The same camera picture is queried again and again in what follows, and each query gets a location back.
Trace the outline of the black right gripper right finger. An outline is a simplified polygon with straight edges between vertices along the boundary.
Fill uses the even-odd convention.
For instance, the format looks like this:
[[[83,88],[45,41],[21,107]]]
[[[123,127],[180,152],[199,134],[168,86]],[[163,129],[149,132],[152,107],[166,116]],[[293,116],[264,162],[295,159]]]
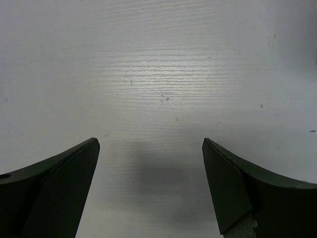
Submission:
[[[317,186],[240,158],[209,138],[204,165],[219,232],[225,238],[314,238]]]

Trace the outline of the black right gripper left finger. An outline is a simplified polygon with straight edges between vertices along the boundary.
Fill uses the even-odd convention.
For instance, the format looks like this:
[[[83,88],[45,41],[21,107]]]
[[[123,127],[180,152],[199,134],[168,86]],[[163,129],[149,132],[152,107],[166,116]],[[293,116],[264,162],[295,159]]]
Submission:
[[[74,238],[96,169],[90,138],[58,155],[0,176],[2,238]]]

